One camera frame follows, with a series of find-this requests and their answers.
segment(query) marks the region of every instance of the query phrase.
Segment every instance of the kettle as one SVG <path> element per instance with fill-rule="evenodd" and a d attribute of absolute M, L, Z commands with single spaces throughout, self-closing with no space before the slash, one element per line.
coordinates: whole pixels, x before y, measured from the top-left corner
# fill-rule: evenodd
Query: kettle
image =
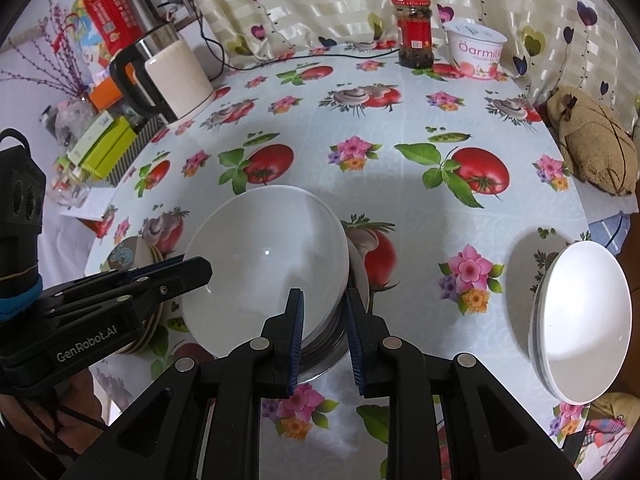
<path fill-rule="evenodd" d="M 127 76 L 135 69 L 137 85 Z M 129 105 L 140 115 L 158 114 L 171 124 L 213 94 L 207 75 L 173 23 L 163 23 L 113 57 L 109 74 Z"/>

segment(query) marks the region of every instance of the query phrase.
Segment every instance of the blue ring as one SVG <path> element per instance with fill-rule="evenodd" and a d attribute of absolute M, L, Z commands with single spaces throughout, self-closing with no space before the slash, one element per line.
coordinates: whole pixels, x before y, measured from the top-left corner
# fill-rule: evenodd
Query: blue ring
<path fill-rule="evenodd" d="M 0 298 L 0 321 L 9 321 L 23 310 L 29 308 L 42 293 L 42 276 L 29 290 L 13 298 Z"/>

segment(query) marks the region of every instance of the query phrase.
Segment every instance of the table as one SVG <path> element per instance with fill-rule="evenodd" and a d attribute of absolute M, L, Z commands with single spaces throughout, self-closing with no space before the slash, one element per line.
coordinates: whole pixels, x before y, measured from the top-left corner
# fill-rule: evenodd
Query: table
<path fill-rule="evenodd" d="M 446 57 L 438 52 L 433 69 L 412 71 L 396 54 L 324 55 L 228 75 L 206 110 L 159 132 L 138 157 L 87 272 L 136 233 L 165 253 L 184 251 L 245 189 L 303 187 L 343 220 L 391 333 L 442 357 L 475 354 L 561 445 L 588 407 L 547 393 L 529 362 L 527 330 L 545 265 L 589 236 L 587 222 L 516 83 L 499 70 L 489 81 L 461 78 Z M 95 366 L 116 403 L 128 405 L 175 348 L 193 342 L 180 321 L 177 301 L 162 315 L 160 344 Z M 265 400 L 261 478 L 380 478 L 384 404 L 358 396 L 348 358 L 291 399 Z"/>

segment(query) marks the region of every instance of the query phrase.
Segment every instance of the red jar lid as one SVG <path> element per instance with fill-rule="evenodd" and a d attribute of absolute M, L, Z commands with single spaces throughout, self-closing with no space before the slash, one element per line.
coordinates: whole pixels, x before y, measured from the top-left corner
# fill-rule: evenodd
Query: red jar lid
<path fill-rule="evenodd" d="M 428 6 L 431 5 L 431 0 L 391 0 L 394 5 L 406 5 L 406 6 Z"/>

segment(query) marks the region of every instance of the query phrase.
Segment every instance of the pink heart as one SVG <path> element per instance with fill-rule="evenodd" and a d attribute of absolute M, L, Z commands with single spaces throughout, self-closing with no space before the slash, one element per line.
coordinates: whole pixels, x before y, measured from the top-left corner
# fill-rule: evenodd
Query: pink heart
<path fill-rule="evenodd" d="M 442 23 L 450 22 L 453 19 L 453 9 L 451 7 L 443 7 L 438 4 L 438 13 Z"/>
<path fill-rule="evenodd" d="M 251 28 L 251 33 L 254 35 L 254 38 L 256 40 L 263 40 L 266 36 L 266 34 L 264 33 L 264 27 L 261 25 L 254 25 Z"/>

